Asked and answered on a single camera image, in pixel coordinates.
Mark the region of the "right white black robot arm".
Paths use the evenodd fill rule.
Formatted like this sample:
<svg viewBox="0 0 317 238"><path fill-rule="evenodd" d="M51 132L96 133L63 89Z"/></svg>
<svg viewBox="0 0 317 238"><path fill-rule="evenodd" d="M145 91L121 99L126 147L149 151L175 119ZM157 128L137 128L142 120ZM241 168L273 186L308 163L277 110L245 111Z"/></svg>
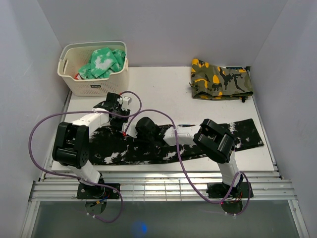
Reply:
<svg viewBox="0 0 317 238"><path fill-rule="evenodd" d="M157 146L196 145L218 164L226 195L235 197L241 192L243 176L235 160L235 138L229 131L210 119L194 126L158 126L149 117L136 123L136 138Z"/></svg>

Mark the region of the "black white tie-dye trousers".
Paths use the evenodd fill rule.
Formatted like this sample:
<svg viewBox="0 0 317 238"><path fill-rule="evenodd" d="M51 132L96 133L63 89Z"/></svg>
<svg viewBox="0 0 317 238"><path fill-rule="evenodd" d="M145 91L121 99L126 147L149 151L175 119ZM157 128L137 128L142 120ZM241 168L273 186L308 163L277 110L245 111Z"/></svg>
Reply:
<svg viewBox="0 0 317 238"><path fill-rule="evenodd" d="M235 151L264 146L252 119L222 123L235 138ZM178 162L176 146L159 147L124 137L113 126L98 128L89 141L89 161L93 165L150 165Z"/></svg>

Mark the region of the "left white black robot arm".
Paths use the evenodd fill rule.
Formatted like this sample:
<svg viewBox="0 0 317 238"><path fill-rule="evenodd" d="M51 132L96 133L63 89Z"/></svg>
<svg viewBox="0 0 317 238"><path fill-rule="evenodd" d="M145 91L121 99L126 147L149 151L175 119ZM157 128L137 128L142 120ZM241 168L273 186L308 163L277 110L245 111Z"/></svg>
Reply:
<svg viewBox="0 0 317 238"><path fill-rule="evenodd" d="M107 123L121 130L128 121L131 102L130 97L108 93L106 99L95 105L91 113L58 125L53 160L72 170L80 183L88 186L88 192L94 198L104 195L105 186L101 183L101 173L89 161L90 136Z"/></svg>

